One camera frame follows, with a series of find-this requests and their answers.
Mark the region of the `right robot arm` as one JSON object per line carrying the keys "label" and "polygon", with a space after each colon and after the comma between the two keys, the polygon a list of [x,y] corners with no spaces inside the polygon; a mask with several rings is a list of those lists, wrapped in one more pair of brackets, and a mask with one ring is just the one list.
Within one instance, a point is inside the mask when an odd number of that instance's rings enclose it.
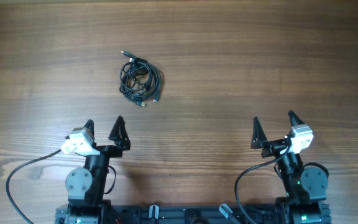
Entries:
{"label": "right robot arm", "polygon": [[326,200],[329,171],[316,162],[304,163],[300,152],[311,145],[313,130],[293,111],[288,112],[291,128],[283,138],[269,141],[257,117],[253,119],[251,148],[261,156],[274,157],[275,172],[281,178],[286,197],[276,199],[280,223],[331,223]]}

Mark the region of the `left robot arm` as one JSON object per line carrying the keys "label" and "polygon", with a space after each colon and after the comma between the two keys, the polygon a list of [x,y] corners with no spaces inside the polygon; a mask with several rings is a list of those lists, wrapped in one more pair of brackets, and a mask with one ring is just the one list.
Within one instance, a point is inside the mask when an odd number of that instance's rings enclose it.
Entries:
{"label": "left robot arm", "polygon": [[55,223],[122,223],[110,200],[103,197],[110,194],[114,185],[105,189],[109,171],[116,171],[109,165],[111,158],[120,158],[128,151],[131,142],[125,128],[125,121],[118,116],[108,136],[112,145],[99,146],[94,137],[94,121],[88,120],[82,128],[75,128],[61,146],[64,154],[74,152],[85,158],[83,167],[73,169],[66,177],[68,205],[58,208]]}

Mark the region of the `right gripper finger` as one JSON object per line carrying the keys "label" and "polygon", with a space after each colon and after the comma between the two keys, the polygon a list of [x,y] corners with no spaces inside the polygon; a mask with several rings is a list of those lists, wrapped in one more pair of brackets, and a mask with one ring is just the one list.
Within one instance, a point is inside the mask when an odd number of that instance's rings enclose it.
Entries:
{"label": "right gripper finger", "polygon": [[267,137],[262,129],[258,117],[256,116],[253,118],[253,134],[250,146],[252,149],[260,149],[265,147],[267,143]]}
{"label": "right gripper finger", "polygon": [[290,118],[290,124],[291,126],[299,126],[303,125],[304,122],[296,115],[296,113],[293,110],[290,110],[288,112],[289,118]]}

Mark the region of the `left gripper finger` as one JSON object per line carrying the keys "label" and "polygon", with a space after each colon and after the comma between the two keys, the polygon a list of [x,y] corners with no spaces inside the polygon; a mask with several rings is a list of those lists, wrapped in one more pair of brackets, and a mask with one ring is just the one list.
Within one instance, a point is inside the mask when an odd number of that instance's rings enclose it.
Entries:
{"label": "left gripper finger", "polygon": [[94,121],[92,119],[87,120],[83,126],[85,135],[89,137],[94,137]]}
{"label": "left gripper finger", "polygon": [[124,118],[122,116],[118,116],[108,137],[108,139],[113,141],[114,144],[121,150],[129,150],[131,148],[131,142],[126,131],[125,124]]}

